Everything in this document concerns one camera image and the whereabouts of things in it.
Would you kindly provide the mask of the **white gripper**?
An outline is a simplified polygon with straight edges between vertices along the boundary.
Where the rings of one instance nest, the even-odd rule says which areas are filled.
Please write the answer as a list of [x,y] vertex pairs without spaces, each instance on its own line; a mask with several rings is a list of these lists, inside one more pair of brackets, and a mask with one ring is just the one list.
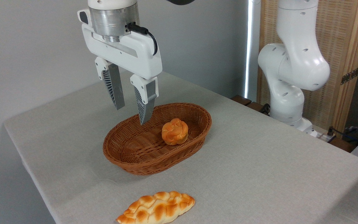
[[163,70],[160,52],[153,55],[153,39],[131,32],[119,37],[119,42],[109,42],[94,31],[89,9],[78,11],[78,19],[82,22],[86,46],[97,56],[98,77],[104,81],[117,110],[125,106],[118,66],[133,73],[130,81],[135,90],[140,124],[144,125],[153,114],[155,99],[159,96],[156,76]]

